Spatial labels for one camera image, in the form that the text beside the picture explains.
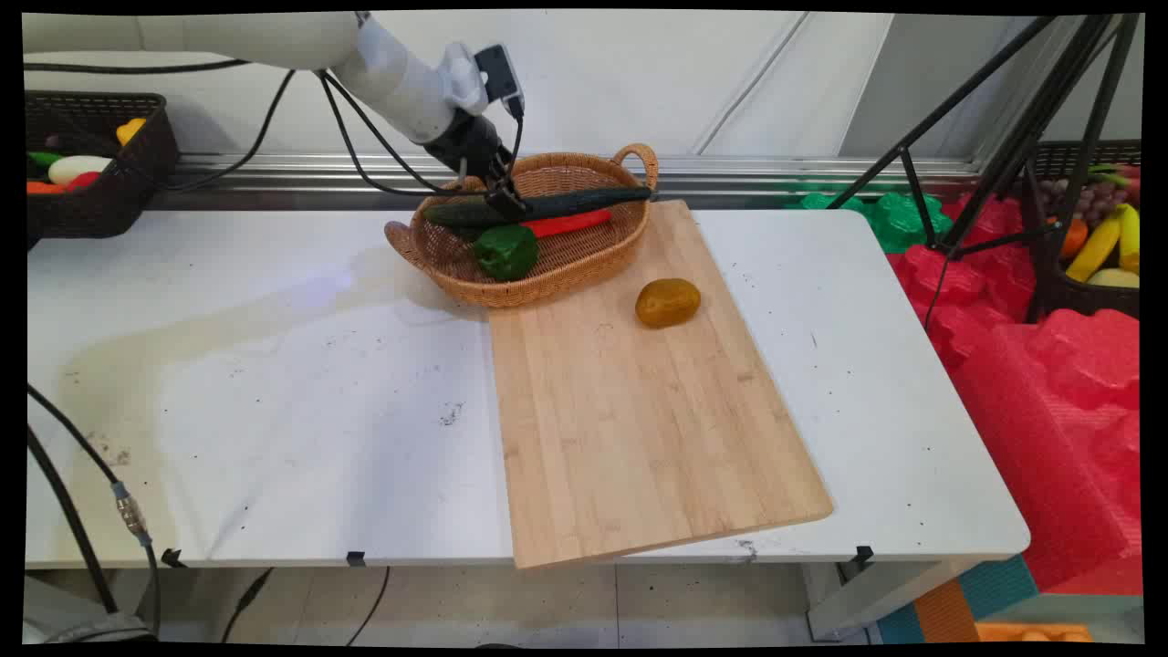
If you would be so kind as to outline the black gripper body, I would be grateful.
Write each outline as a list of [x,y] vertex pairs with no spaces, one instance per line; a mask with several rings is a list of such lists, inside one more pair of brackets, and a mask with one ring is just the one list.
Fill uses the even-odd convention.
[[478,178],[488,191],[500,184],[506,191],[515,191],[512,180],[514,153],[484,116],[456,109],[454,119],[442,136],[425,141],[422,148],[456,173],[456,191],[464,191],[464,182],[471,177]]

